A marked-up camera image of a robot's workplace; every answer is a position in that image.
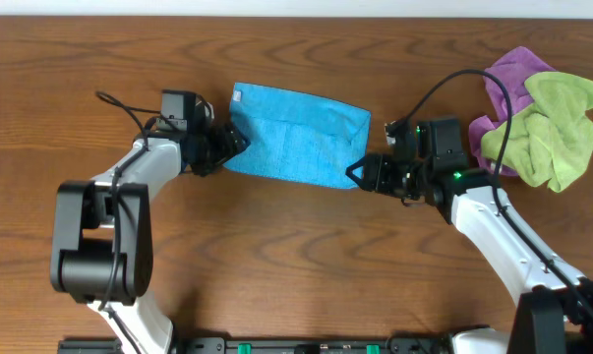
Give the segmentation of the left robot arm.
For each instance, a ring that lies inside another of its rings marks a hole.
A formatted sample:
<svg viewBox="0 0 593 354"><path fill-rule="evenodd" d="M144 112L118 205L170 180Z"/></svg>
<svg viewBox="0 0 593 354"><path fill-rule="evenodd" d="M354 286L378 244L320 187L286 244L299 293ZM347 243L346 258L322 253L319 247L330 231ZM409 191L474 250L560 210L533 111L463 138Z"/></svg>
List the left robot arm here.
<svg viewBox="0 0 593 354"><path fill-rule="evenodd" d="M88 180L63 182L56 195L50 282L55 291L99 314L112 339L69 338L61 353L187 353L189 342L158 308L150 204L164 185L190 172L206 177L244 152L249 139L231 122L218 123L200 94L166 89L161 107L141 121L139 107L99 91L138 126L130 151Z"/></svg>

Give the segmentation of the blue cloth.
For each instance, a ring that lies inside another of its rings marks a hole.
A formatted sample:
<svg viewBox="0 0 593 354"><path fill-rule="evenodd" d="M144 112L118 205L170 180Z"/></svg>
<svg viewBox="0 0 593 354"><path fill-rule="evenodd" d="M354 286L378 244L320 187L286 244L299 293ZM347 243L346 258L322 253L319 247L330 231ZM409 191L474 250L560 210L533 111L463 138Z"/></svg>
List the blue cloth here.
<svg viewBox="0 0 593 354"><path fill-rule="evenodd" d="M345 170L366 152L371 112L298 91L237 83L231 121L250 145L226 162L231 171L354 189Z"/></svg>

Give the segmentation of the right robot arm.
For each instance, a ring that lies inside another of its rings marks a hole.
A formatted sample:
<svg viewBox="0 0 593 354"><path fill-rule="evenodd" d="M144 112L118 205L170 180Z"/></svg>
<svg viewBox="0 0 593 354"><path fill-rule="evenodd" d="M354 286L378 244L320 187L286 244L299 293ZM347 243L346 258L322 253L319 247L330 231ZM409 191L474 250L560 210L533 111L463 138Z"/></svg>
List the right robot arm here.
<svg viewBox="0 0 593 354"><path fill-rule="evenodd" d="M593 353L593 280L559 257L483 169L473 169L456 118L390 124L390 154L368 153L346 169L368 192L435 207L466 236L516 304L513 327L447 335L446 353Z"/></svg>

